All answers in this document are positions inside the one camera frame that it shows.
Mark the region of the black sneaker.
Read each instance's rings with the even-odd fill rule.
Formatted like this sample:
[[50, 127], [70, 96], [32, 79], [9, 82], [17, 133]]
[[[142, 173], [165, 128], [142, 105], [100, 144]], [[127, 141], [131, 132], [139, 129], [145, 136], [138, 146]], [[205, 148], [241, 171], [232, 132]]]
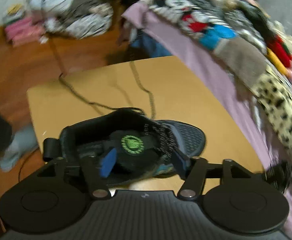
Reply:
[[292, 184], [292, 166], [287, 161], [282, 161], [275, 166], [270, 166], [262, 173], [261, 178], [279, 192], [284, 193]]
[[206, 136], [196, 126], [175, 120], [150, 120], [130, 109], [65, 127], [59, 137], [61, 153], [71, 163], [93, 157], [100, 178], [108, 187], [147, 178], [169, 178], [177, 174], [174, 153], [198, 157]]

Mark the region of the black speckled shoelace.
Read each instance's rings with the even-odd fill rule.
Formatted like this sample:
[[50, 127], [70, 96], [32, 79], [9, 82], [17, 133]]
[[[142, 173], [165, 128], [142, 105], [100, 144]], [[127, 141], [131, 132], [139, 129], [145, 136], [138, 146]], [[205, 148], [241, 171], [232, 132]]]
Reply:
[[[140, 77], [139, 77], [139, 73], [137, 71], [137, 68], [135, 66], [135, 63], [133, 60], [129, 61], [129, 66], [130, 66], [130, 70], [132, 72], [132, 75], [134, 77], [135, 83], [137, 85], [137, 87], [144, 92], [145, 94], [148, 95], [149, 98], [149, 105], [150, 105], [150, 119], [154, 120], [156, 117], [156, 105], [155, 105], [155, 97], [153, 95], [153, 93], [146, 89], [143, 84], [140, 81]], [[86, 105], [90, 105], [91, 107], [93, 107], [95, 109], [96, 112], [98, 112], [100, 115], [103, 115], [103, 113], [99, 110], [99, 108], [104, 108], [107, 109], [109, 111], [116, 111], [119, 109], [119, 107], [112, 107], [112, 106], [108, 106], [106, 104], [103, 103], [99, 103], [96, 101], [91, 101], [88, 100], [87, 98], [85, 98], [82, 94], [80, 94], [78, 91], [76, 91], [74, 89], [74, 87], [66, 81], [66, 79], [64, 78], [64, 74], [61, 73], [60, 76], [58, 77], [58, 81], [59, 83], [65, 87], [73, 96], [75, 96], [75, 98], [79, 99], [81, 102], [83, 102]], [[121, 94], [124, 96], [125, 100], [127, 101], [127, 103], [129, 104], [128, 107], [124, 107], [127, 109], [130, 109], [132, 111], [135, 111], [143, 116], [147, 116], [145, 110], [143, 110], [140, 107], [135, 107], [132, 103], [132, 100], [128, 94], [128, 91], [126, 89], [124, 89], [119, 83], [118, 83], [118, 79], [114, 76], [112, 79], [109, 80], [110, 81], [110, 85], [117, 89], [119, 92], [121, 92]]]

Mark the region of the grey sneaker under table left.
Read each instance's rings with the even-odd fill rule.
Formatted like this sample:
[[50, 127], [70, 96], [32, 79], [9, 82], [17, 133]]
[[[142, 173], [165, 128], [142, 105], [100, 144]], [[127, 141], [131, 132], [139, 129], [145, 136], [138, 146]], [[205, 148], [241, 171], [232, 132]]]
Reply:
[[38, 148], [37, 138], [32, 124], [18, 130], [0, 158], [0, 169], [9, 172], [23, 155]]

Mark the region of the pink box on floor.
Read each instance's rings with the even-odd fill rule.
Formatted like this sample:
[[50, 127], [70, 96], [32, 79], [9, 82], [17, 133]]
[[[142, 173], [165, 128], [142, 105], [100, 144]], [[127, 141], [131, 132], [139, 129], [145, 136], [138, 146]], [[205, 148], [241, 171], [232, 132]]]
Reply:
[[38, 41], [45, 34], [45, 28], [41, 22], [28, 16], [7, 25], [4, 32], [7, 41], [16, 47]]

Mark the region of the laundry pile on floor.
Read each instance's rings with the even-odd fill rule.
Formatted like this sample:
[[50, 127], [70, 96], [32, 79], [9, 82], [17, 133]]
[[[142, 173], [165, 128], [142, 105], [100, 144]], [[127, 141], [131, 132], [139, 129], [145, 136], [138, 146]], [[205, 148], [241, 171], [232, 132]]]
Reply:
[[56, 18], [47, 18], [46, 31], [81, 40], [106, 33], [112, 25], [113, 7], [102, 0], [73, 0]]

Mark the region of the cartoon patchwork blanket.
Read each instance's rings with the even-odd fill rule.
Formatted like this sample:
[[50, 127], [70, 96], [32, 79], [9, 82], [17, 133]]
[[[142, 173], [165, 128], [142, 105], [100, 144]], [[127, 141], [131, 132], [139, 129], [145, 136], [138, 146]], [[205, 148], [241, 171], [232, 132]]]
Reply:
[[292, 161], [292, 89], [266, 60], [266, 46], [240, 36], [258, 35], [239, 14], [227, 17], [206, 0], [146, 0], [148, 8], [210, 50], [254, 94]]

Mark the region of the folded yellow garment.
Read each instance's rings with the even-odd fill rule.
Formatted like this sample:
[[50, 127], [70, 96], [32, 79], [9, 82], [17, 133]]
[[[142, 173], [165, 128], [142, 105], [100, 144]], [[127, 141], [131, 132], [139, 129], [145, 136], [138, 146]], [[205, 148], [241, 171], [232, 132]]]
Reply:
[[282, 75], [288, 76], [287, 68], [282, 64], [280, 59], [275, 55], [275, 53], [270, 48], [267, 48], [267, 58]]

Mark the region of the folded red clothes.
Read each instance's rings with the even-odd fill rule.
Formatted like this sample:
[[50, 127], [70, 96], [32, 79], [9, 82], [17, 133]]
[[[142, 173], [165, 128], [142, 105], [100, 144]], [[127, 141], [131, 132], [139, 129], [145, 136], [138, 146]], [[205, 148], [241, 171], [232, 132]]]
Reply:
[[275, 38], [269, 39], [266, 45], [278, 57], [285, 68], [291, 68], [292, 54], [281, 37], [276, 35]]

